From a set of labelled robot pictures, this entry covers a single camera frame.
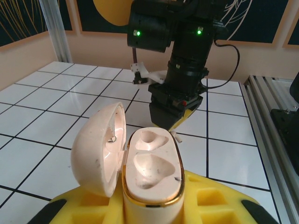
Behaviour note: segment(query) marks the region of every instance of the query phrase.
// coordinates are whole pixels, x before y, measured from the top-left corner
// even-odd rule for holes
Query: open case lid
[[[109,105],[90,117],[73,143],[71,168],[78,183],[90,192],[111,197],[126,143],[122,103]]]

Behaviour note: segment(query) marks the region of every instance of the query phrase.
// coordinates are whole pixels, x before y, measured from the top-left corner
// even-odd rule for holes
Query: beige wall
[[[276,48],[250,47],[239,45],[241,63],[234,80],[244,82],[249,75],[294,78],[299,71],[299,50],[283,49],[283,43],[292,20],[299,7],[299,1],[288,14]],[[77,20],[73,2],[71,3],[74,21]],[[132,63],[132,50],[127,46],[126,36],[82,35],[76,24],[77,35],[68,35],[73,62],[129,68]],[[138,61],[143,61],[148,70],[165,70],[171,49],[163,53],[137,50]],[[236,52],[232,48],[212,47],[206,66],[209,77],[228,79],[236,64]]]
[[[0,90],[56,60],[48,35],[0,49]]]

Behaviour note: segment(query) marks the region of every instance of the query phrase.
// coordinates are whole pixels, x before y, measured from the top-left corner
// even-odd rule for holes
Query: black cable
[[[219,87],[222,87],[224,86],[225,84],[227,84],[230,80],[232,80],[232,78],[234,77],[235,75],[235,72],[237,71],[238,67],[239,67],[239,63],[240,63],[240,52],[239,52],[239,49],[235,46],[235,45],[232,45],[232,44],[217,44],[216,42],[217,40],[214,40],[214,44],[217,46],[217,47],[227,47],[227,46],[231,46],[233,47],[236,51],[237,51],[237,55],[238,55],[238,59],[237,59],[237,65],[235,67],[235,70],[233,72],[233,74],[231,75],[231,77],[228,79],[228,81],[226,81],[224,84],[222,85],[218,85],[218,86],[212,86],[212,87],[207,87],[205,85],[203,85],[200,81],[200,84],[207,90],[209,89],[216,89],[216,88],[219,88]]]
[[[136,64],[137,63],[137,53],[136,53],[136,48],[132,48],[133,50],[133,63]]]

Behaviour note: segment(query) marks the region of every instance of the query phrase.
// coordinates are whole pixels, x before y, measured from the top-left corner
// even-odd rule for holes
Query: earbud charging case
[[[122,103],[90,117],[71,151],[71,167],[86,190],[111,197],[122,172],[126,223],[181,223],[184,169],[172,135],[157,127],[132,134],[127,150]]]

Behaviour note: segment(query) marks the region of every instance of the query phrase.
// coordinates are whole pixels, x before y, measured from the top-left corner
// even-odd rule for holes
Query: yellow circle artwork
[[[116,26],[125,26],[129,22],[133,0],[93,0],[101,16]]]

